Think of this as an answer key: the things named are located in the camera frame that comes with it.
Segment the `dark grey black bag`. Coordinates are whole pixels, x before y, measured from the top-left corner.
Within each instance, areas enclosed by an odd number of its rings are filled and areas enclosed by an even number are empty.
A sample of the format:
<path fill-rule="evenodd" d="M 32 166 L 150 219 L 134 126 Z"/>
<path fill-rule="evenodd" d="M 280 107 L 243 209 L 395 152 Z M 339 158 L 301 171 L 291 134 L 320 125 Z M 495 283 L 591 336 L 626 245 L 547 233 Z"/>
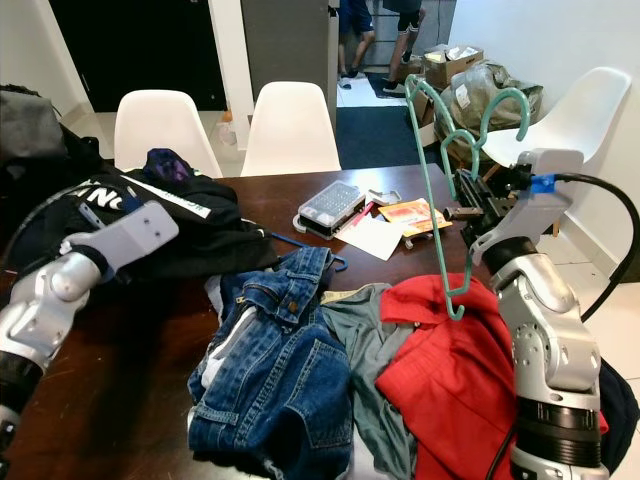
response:
<path fill-rule="evenodd" d="M 60 123 L 55 106 L 15 84 L 0 90 L 1 200 L 41 200 L 91 175 L 108 172 L 99 140 L 79 137 Z"/>

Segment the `white plastic chair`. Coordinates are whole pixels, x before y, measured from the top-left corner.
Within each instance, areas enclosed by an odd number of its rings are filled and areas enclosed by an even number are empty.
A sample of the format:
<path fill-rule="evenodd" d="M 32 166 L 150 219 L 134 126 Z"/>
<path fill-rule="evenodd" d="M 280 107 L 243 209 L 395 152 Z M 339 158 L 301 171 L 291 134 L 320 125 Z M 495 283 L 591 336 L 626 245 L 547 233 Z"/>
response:
<path fill-rule="evenodd" d="M 168 148 L 206 177 L 223 177 L 192 97 L 174 90 L 125 93 L 116 109 L 114 166 L 140 169 L 154 148 Z"/>
<path fill-rule="evenodd" d="M 566 148 L 580 151 L 586 163 L 593 160 L 611 132 L 617 111 L 632 83 L 630 74 L 611 67 L 598 67 L 576 79 L 570 91 L 552 110 L 527 128 L 517 140 L 517 129 L 488 134 L 483 151 L 495 163 L 484 178 L 515 165 L 521 152 L 534 148 Z"/>
<path fill-rule="evenodd" d="M 337 140 L 323 90 L 298 81 L 265 84 L 253 110 L 241 175 L 338 170 Z"/>

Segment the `black hooded jacket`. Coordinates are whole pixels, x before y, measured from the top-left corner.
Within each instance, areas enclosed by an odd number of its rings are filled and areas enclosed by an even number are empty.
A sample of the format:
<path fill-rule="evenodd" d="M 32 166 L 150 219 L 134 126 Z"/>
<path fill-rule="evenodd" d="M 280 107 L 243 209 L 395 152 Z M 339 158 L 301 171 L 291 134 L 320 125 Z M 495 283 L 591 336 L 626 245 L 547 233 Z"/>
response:
<path fill-rule="evenodd" d="M 602 362 L 599 376 L 602 402 L 602 447 L 600 456 L 605 468 L 614 476 L 630 451 L 637 425 L 640 424 L 640 402 L 631 385 L 607 361 Z"/>

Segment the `person in dark shorts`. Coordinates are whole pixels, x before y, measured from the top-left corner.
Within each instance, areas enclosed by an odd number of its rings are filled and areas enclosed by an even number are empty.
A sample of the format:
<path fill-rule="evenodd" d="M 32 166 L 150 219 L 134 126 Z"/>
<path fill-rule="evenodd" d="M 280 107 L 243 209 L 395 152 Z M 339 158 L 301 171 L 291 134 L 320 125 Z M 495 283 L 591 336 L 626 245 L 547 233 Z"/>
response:
<path fill-rule="evenodd" d="M 381 91 L 389 95 L 404 96 L 404 79 L 410 74 L 410 61 L 421 29 L 425 9 L 422 0 L 381 0 L 381 6 L 398 15 L 397 40 L 390 59 L 390 70 L 387 82 Z"/>

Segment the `grey green garment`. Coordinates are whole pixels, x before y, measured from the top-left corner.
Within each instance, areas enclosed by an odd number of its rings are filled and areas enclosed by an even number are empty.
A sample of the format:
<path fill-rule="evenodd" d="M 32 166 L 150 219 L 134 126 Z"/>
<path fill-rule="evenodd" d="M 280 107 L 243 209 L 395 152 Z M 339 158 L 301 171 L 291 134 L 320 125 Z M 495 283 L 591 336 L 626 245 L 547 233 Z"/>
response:
<path fill-rule="evenodd" d="M 349 398 L 355 419 L 355 453 L 348 480 L 412 480 L 417 442 L 402 413 L 376 388 L 415 325 L 381 320 L 387 283 L 362 285 L 357 291 L 329 291 L 321 298 L 330 333 L 343 344 L 349 365 Z"/>

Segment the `black printed sports jersey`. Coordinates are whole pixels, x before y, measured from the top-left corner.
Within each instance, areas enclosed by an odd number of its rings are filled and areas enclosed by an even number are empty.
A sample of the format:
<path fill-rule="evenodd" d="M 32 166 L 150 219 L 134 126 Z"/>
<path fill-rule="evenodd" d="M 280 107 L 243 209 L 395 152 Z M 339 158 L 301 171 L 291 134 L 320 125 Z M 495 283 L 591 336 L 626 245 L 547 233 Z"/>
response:
<path fill-rule="evenodd" d="M 59 198 L 13 237 L 3 262 L 14 273 L 28 273 L 63 251 L 63 241 L 95 227 L 79 211 L 90 207 L 102 223 L 123 218 L 133 198 L 157 201 L 178 225 L 178 234 L 142 259 L 124 266 L 109 282 L 93 288 L 93 301 L 113 294 L 178 280 L 269 268 L 276 253 L 265 229 L 243 219 L 237 193 L 193 168 L 182 157 L 156 155 L 142 168 L 120 172 L 108 166 L 77 180 L 78 195 Z"/>

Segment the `person in navy sportswear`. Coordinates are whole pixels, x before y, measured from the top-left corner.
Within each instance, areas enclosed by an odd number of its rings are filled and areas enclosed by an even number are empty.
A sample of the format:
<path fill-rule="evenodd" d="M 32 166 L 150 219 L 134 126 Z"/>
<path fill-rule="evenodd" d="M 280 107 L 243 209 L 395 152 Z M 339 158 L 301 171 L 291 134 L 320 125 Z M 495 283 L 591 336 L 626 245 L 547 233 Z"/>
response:
<path fill-rule="evenodd" d="M 342 81 L 360 78 L 367 51 L 375 41 L 375 28 L 367 0 L 340 0 L 338 8 L 338 73 Z M 347 38 L 355 40 L 355 55 L 347 59 Z"/>

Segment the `blue denim jeans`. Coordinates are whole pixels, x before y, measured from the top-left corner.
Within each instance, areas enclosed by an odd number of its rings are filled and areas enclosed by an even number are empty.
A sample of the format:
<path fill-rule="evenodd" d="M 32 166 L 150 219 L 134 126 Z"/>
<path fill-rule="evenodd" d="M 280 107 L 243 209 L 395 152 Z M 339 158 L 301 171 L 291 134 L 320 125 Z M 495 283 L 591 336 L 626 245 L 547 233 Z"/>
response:
<path fill-rule="evenodd" d="M 346 349 L 320 301 L 334 259 L 303 247 L 266 270 L 212 276 L 220 326 L 187 388 L 186 444 L 271 480 L 337 480 L 353 454 Z"/>

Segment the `clear plastic organizer box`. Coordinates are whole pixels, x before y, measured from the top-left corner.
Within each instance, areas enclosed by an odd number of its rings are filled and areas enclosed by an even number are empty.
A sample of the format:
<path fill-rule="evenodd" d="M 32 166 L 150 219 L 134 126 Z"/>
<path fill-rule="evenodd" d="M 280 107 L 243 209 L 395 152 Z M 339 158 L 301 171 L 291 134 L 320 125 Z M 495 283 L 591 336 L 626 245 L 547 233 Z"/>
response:
<path fill-rule="evenodd" d="M 364 189 L 338 180 L 298 206 L 293 227 L 330 241 L 366 204 Z"/>

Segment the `teal green plastic hanger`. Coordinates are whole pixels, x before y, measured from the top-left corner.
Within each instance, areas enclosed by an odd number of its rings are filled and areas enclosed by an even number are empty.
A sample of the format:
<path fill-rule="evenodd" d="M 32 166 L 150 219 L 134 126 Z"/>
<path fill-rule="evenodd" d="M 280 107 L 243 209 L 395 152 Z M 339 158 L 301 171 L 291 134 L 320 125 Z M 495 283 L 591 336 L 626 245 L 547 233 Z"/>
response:
<path fill-rule="evenodd" d="M 489 123 L 492 119 L 495 110 L 502 105 L 503 101 L 507 99 L 512 100 L 518 106 L 518 115 L 520 115 L 520 123 L 518 123 L 517 138 L 522 140 L 529 132 L 530 127 L 530 102 L 524 92 L 517 90 L 515 87 L 503 88 L 498 91 L 492 97 L 492 101 L 486 105 L 481 118 L 480 131 L 477 134 L 472 134 L 466 129 L 458 128 L 456 122 L 454 122 L 451 113 L 447 108 L 443 106 L 442 97 L 435 91 L 434 87 L 431 87 L 424 77 L 420 74 L 411 74 L 404 79 L 404 87 L 406 87 L 407 100 L 412 101 L 415 99 L 417 93 L 424 93 L 428 96 L 428 99 L 434 102 L 435 110 L 435 124 L 442 125 L 445 128 L 445 137 L 440 141 L 440 156 L 442 156 L 442 170 L 445 175 L 445 184 L 449 188 L 449 193 L 454 201 L 460 200 L 460 193 L 457 191 L 456 184 L 454 184 L 454 170 L 451 164 L 448 163 L 447 147 L 452 145 L 453 142 L 458 140 L 463 141 L 465 145 L 470 147 L 471 154 L 471 168 L 463 169 L 462 173 L 467 177 L 476 177 L 479 172 L 479 151 L 488 140 L 489 136 Z M 447 312 L 449 319 L 454 321 L 461 320 L 463 314 L 465 314 L 465 306 L 456 303 L 456 298 L 461 297 L 462 294 L 470 291 L 470 280 L 474 275 L 474 260 L 471 257 L 467 257 L 465 264 L 463 264 L 463 279 L 456 285 L 451 284 L 451 278 L 449 278 L 449 271 L 447 265 L 445 265 L 445 251 L 443 248 L 443 234 L 440 233 L 439 221 L 436 220 L 435 212 L 444 212 L 443 207 L 436 205 L 433 193 L 428 193 L 426 196 L 428 200 L 428 206 L 431 211 L 428 214 L 428 219 L 431 223 L 431 236 L 433 236 L 435 242 L 436 256 L 438 256 L 440 275 L 442 275 L 442 292 L 443 300 L 445 303 L 445 312 Z"/>

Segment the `red shirt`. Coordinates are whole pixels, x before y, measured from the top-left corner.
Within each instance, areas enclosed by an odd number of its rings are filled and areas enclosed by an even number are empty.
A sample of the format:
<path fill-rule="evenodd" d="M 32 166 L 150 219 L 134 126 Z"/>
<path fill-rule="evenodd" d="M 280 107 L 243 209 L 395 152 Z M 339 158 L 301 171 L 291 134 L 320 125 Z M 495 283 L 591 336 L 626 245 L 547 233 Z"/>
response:
<path fill-rule="evenodd" d="M 417 442 L 415 480 L 484 480 L 516 415 L 511 334 L 479 280 L 445 310 L 443 280 L 415 276 L 381 297 L 381 320 L 412 326 L 375 380 Z"/>

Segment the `yellow orange packet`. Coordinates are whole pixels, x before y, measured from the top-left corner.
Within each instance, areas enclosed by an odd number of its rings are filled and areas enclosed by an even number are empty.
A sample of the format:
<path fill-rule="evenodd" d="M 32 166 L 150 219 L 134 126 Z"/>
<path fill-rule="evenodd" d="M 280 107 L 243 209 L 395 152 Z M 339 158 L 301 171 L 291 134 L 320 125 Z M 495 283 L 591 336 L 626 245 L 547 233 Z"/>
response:
<path fill-rule="evenodd" d="M 403 229 L 402 236 L 410 238 L 420 234 L 434 232 L 436 228 L 451 227 L 451 221 L 445 220 L 442 212 L 431 207 L 425 198 L 379 207 L 388 223 Z"/>

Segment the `white paper sheet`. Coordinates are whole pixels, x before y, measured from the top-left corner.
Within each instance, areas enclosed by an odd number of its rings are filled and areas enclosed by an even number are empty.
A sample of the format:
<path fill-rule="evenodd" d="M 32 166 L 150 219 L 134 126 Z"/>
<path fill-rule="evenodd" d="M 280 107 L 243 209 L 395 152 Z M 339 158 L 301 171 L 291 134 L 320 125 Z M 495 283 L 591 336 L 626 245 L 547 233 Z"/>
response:
<path fill-rule="evenodd" d="M 402 225 L 362 216 L 349 221 L 335 234 L 339 241 L 351 244 L 375 259 L 387 261 L 403 238 Z"/>

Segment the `olive green plastic bag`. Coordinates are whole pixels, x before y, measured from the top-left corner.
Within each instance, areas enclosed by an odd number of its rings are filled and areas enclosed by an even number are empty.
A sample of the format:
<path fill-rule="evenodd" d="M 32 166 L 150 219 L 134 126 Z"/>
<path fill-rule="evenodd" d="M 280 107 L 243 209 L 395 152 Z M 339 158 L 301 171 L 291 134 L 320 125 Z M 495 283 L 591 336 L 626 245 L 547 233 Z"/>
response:
<path fill-rule="evenodd" d="M 454 127 L 466 129 L 477 140 L 483 127 L 488 128 L 488 132 L 492 134 L 495 131 L 515 129 L 520 125 L 521 106 L 513 99 L 500 101 L 490 114 L 488 122 L 484 120 L 486 108 L 500 91 L 507 88 L 515 88 L 524 93 L 529 104 L 530 122 L 538 120 L 544 95 L 543 84 L 512 76 L 504 65 L 495 61 L 480 61 L 456 74 L 451 79 L 451 87 L 440 93 L 440 99 L 448 106 Z"/>

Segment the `blue thin plastic hanger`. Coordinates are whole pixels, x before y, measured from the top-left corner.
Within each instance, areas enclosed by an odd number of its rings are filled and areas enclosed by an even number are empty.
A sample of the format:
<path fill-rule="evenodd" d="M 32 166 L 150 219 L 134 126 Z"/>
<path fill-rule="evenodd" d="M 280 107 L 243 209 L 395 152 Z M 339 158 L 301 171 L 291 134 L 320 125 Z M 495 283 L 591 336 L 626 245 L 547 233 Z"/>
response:
<path fill-rule="evenodd" d="M 291 237 L 282 236 L 279 233 L 271 233 L 270 237 L 275 239 L 275 241 L 284 242 L 288 244 L 288 246 L 293 246 L 297 248 L 314 248 L 314 244 L 307 244 L 305 242 L 297 241 L 297 239 L 293 239 Z M 329 269 L 334 271 L 334 273 L 344 273 L 344 271 L 349 269 L 349 264 L 344 257 L 339 256 L 337 252 L 333 251 L 332 248 L 324 247 L 323 250 L 329 252 Z"/>

